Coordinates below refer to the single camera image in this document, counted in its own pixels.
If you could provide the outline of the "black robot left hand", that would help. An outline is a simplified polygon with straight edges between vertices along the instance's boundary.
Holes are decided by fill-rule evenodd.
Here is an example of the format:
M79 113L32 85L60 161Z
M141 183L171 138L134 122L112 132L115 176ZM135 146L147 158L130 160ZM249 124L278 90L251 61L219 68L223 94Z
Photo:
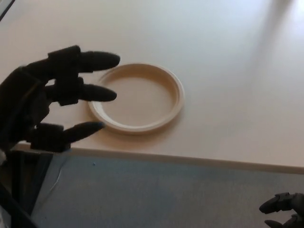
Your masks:
M65 152L71 144L104 128L102 122L85 122L69 129L44 123L49 107L77 104L79 100L109 102L116 92L85 84L81 73L116 67L120 57L102 51L82 52L71 46L48 57L16 68L0 85L0 149L10 151L21 141L33 150Z

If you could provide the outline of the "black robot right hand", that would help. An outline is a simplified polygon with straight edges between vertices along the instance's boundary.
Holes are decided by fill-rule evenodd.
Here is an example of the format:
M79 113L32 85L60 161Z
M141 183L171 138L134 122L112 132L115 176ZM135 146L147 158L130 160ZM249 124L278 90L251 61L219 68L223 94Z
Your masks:
M290 194L278 193L266 202L259 210L264 214L270 214L279 211L295 211L295 214L284 224L274 221L265 220L264 223L270 228L303 228L304 227L304 195L302 193Z

